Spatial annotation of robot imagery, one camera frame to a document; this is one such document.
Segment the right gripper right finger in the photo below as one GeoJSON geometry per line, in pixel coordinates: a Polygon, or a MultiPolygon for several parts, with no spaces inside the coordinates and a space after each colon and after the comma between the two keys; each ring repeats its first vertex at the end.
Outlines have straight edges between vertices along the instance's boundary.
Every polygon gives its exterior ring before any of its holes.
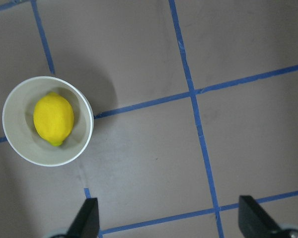
{"type": "Polygon", "coordinates": [[[298,238],[298,229],[283,227],[250,195],[238,200],[238,227],[245,238],[298,238]]]}

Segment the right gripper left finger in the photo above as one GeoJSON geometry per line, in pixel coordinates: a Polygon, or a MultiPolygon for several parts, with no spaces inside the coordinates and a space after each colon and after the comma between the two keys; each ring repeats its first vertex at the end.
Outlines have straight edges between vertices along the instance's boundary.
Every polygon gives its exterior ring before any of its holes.
{"type": "Polygon", "coordinates": [[[100,231],[97,198],[86,198],[68,229],[49,232],[44,238],[97,238],[100,231]]]}

